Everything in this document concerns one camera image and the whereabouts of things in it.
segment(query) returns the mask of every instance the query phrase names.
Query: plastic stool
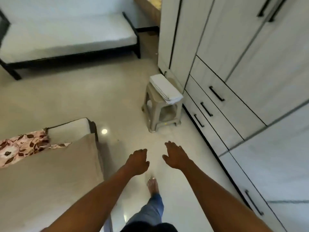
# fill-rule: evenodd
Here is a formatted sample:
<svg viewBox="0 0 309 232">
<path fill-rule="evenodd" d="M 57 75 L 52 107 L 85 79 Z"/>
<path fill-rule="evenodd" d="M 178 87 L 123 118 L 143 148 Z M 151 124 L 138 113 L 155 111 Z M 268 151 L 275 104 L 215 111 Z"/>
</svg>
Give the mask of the plastic stool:
<svg viewBox="0 0 309 232">
<path fill-rule="evenodd" d="M 172 78 L 168 78 L 168 81 L 178 91 L 176 82 Z M 182 108 L 182 99 L 175 104 L 168 104 L 162 98 L 162 96 L 155 90 L 153 85 L 149 82 L 146 87 L 146 95 L 144 104 L 141 107 L 142 111 L 146 113 L 148 130 L 154 133 L 159 127 L 174 123 L 176 126 L 181 124 L 180 113 Z"/>
</svg>

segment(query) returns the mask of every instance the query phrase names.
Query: forearm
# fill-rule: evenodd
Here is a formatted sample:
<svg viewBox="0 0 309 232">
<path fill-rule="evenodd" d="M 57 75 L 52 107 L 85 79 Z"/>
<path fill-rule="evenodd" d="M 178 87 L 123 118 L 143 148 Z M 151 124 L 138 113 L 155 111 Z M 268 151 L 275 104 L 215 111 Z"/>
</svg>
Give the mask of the forearm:
<svg viewBox="0 0 309 232">
<path fill-rule="evenodd" d="M 45 231 L 99 231 L 132 177 L 126 166 L 122 166 L 109 180 L 100 183 L 74 203 Z"/>
<path fill-rule="evenodd" d="M 215 232 L 270 232 L 248 207 L 201 171 L 192 160 L 181 169 Z"/>
</svg>

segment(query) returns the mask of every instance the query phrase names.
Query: drawer handle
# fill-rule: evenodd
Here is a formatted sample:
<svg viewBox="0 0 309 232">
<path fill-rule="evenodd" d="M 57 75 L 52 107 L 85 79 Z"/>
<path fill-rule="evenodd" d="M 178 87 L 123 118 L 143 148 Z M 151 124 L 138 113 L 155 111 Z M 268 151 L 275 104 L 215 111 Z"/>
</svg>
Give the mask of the drawer handle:
<svg viewBox="0 0 309 232">
<path fill-rule="evenodd" d="M 214 93 L 214 95 L 215 95 L 221 102 L 225 101 L 224 98 L 221 98 L 221 97 L 214 91 L 214 89 L 213 89 L 212 86 L 209 86 L 209 88 L 210 88 L 210 90 Z"/>
<path fill-rule="evenodd" d="M 250 199 L 251 203 L 253 204 L 253 206 L 255 207 L 255 209 L 258 211 L 258 213 L 262 216 L 264 215 L 264 212 L 260 211 L 258 209 L 258 207 L 255 205 L 255 203 L 253 202 L 253 200 L 251 199 L 250 195 L 249 195 L 249 191 L 245 190 L 246 195 L 248 196 L 248 198 Z"/>
<path fill-rule="evenodd" d="M 209 113 L 209 111 L 206 109 L 206 107 L 204 106 L 204 102 L 201 102 L 202 107 L 205 109 L 205 111 L 207 112 L 207 114 L 209 116 L 213 116 L 213 114 Z"/>
<path fill-rule="evenodd" d="M 278 14 L 278 12 L 280 11 L 281 7 L 283 6 L 283 4 L 286 2 L 286 0 L 282 0 L 279 4 L 279 6 L 277 7 L 276 11 L 273 13 L 273 15 L 270 17 L 270 19 L 268 20 L 268 22 L 274 22 L 275 21 L 275 17 Z"/>
<path fill-rule="evenodd" d="M 261 8 L 260 12 L 258 13 L 257 17 L 263 17 L 264 16 L 264 11 L 266 10 L 268 4 L 270 3 L 271 0 L 266 0 L 263 7 Z"/>
<path fill-rule="evenodd" d="M 194 114 L 194 117 L 195 117 L 195 119 L 198 121 L 198 123 L 200 124 L 200 126 L 202 127 L 202 128 L 204 128 L 205 127 L 205 125 L 202 125 L 201 124 L 201 122 L 198 120 L 198 118 L 196 117 L 196 114 Z"/>
</svg>

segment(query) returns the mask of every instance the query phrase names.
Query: bed leg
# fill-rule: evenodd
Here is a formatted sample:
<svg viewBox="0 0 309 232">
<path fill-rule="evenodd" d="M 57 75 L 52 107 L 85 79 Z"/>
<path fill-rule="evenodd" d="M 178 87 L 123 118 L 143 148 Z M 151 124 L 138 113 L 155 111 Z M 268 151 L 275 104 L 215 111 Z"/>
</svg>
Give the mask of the bed leg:
<svg viewBox="0 0 309 232">
<path fill-rule="evenodd" d="M 141 58 L 141 49 L 139 45 L 133 51 L 136 54 L 137 58 Z"/>
<path fill-rule="evenodd" d="M 12 68 L 10 68 L 5 62 L 0 60 L 0 65 L 15 79 L 21 80 L 21 76 Z"/>
</svg>

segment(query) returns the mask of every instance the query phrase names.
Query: person's left hand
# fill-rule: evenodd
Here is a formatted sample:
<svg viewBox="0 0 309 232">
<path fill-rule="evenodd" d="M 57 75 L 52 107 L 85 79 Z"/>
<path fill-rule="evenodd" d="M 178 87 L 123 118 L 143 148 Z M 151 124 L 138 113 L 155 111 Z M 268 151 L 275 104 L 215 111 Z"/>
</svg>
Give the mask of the person's left hand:
<svg viewBox="0 0 309 232">
<path fill-rule="evenodd" d="M 146 161 L 147 149 L 133 152 L 125 164 L 132 176 L 141 175 L 148 170 L 149 161 Z"/>
</svg>

